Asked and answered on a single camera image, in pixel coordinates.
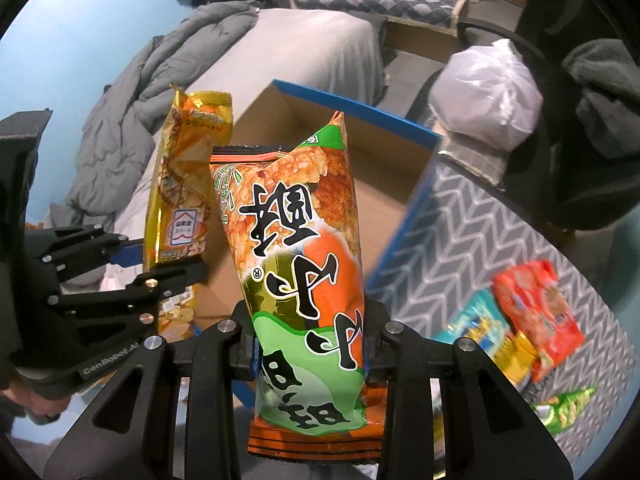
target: snack bag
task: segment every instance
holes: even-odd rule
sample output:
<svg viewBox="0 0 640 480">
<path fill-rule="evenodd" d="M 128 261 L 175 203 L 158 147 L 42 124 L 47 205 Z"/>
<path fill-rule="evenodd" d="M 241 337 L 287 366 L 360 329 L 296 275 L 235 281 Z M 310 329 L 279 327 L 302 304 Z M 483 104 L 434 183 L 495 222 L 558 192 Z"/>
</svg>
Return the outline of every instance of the snack bag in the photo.
<svg viewBox="0 0 640 480">
<path fill-rule="evenodd" d="M 528 262 L 497 274 L 494 294 L 516 330 L 527 336 L 540 356 L 533 367 L 535 382 L 584 342 L 550 261 Z"/>
<path fill-rule="evenodd" d="M 464 309 L 451 319 L 447 329 L 434 339 L 453 344 L 459 337 L 468 337 L 493 357 L 509 331 L 509 324 L 498 310 L 491 292 L 483 289 L 471 297 Z"/>
<path fill-rule="evenodd" d="M 162 126 L 143 240 L 143 267 L 202 254 L 213 186 L 209 157 L 213 146 L 228 144 L 233 116 L 231 95 L 175 93 Z M 193 335 L 198 285 L 160 304 L 158 329 L 167 341 Z"/>
<path fill-rule="evenodd" d="M 219 147 L 222 223 L 262 348 L 249 452 L 380 455 L 384 388 L 366 388 L 358 213 L 344 117 L 288 150 Z"/>
<path fill-rule="evenodd" d="M 496 363 L 502 373 L 519 390 L 526 385 L 534 362 L 536 349 L 522 333 L 514 334 L 490 291 L 476 292 L 463 310 L 457 313 L 446 330 L 434 339 L 452 344 L 459 337 L 473 339 Z M 433 396 L 433 409 L 442 409 L 440 396 Z"/>
<path fill-rule="evenodd" d="M 533 410 L 552 435 L 570 428 L 596 392 L 594 386 L 565 392 L 535 404 Z"/>
</svg>

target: logo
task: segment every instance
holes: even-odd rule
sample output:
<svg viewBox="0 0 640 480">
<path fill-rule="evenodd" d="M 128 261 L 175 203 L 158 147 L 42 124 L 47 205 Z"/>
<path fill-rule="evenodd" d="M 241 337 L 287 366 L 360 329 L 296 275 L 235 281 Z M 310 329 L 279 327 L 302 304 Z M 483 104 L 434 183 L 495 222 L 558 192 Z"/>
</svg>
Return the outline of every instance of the logo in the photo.
<svg viewBox="0 0 640 480">
<path fill-rule="evenodd" d="M 176 209 L 174 211 L 174 220 L 169 227 L 169 245 L 179 246 L 191 244 L 196 234 L 197 225 L 197 209 Z"/>
<path fill-rule="evenodd" d="M 140 346 L 138 343 L 131 343 L 129 347 L 124 347 L 119 352 L 115 354 L 111 354 L 110 356 L 104 357 L 103 359 L 98 361 L 95 365 L 87 366 L 86 368 L 83 368 L 82 373 L 86 376 L 91 375 L 94 372 L 97 372 L 98 370 L 100 370 L 101 368 L 104 368 L 105 366 L 109 366 L 113 362 L 116 362 L 117 360 L 122 359 L 124 356 L 129 355 L 136 348 L 138 348 L 138 346 Z"/>
</svg>

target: blue snack bag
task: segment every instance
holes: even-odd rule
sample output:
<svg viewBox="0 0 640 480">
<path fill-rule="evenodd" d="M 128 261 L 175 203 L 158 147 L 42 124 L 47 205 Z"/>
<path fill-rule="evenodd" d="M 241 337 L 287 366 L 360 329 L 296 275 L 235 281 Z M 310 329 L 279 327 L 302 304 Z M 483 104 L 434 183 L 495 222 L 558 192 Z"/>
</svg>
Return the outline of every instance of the blue snack bag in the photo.
<svg viewBox="0 0 640 480">
<path fill-rule="evenodd" d="M 507 320 L 498 309 L 494 296 L 487 289 L 476 292 L 463 310 L 449 321 L 432 339 L 452 344 L 459 337 L 473 339 L 489 357 L 493 358 L 511 331 Z"/>
</svg>

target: gray fabric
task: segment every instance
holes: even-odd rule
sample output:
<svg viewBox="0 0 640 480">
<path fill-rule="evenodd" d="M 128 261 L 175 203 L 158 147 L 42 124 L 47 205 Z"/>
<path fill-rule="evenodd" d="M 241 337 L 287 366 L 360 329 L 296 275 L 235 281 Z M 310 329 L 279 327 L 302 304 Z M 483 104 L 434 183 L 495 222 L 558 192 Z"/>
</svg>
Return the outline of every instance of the gray fabric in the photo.
<svg viewBox="0 0 640 480">
<path fill-rule="evenodd" d="M 576 114 L 607 158 L 640 153 L 640 70 L 620 40 L 574 48 L 562 66 L 582 86 Z"/>
<path fill-rule="evenodd" d="M 127 205 L 153 152 L 152 136 L 170 108 L 170 86 L 193 83 L 257 19 L 251 2 L 202 6 L 136 54 L 82 127 L 78 175 L 67 198 L 79 212 L 73 223 L 85 223 L 83 215 L 113 217 Z"/>
<path fill-rule="evenodd" d="M 47 227 L 100 224 L 104 227 L 104 230 L 108 232 L 113 231 L 114 223 L 113 216 L 111 215 L 89 216 L 81 214 L 75 209 L 58 204 L 51 204 L 49 207 L 49 222 L 50 226 Z"/>
<path fill-rule="evenodd" d="M 389 20 L 388 17 L 381 16 L 380 14 L 369 14 L 368 12 L 362 12 L 361 10 L 348 10 L 347 14 L 369 22 L 376 31 L 376 35 L 380 40 L 380 48 L 385 45 L 386 22 Z"/>
</svg>

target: orange snack bag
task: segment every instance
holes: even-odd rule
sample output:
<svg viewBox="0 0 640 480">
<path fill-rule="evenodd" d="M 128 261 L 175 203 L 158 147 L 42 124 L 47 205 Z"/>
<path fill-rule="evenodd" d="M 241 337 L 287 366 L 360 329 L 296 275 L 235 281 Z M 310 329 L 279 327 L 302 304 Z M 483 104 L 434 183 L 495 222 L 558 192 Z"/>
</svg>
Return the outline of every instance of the orange snack bag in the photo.
<svg viewBox="0 0 640 480">
<path fill-rule="evenodd" d="M 494 276 L 494 296 L 516 330 L 535 346 L 540 360 L 532 378 L 539 381 L 584 342 L 574 315 L 558 289 L 548 260 L 527 262 Z"/>
<path fill-rule="evenodd" d="M 249 452 L 375 462 L 386 391 L 364 383 L 358 213 L 343 114 L 292 150 L 219 146 L 210 168 L 262 348 Z"/>
</svg>

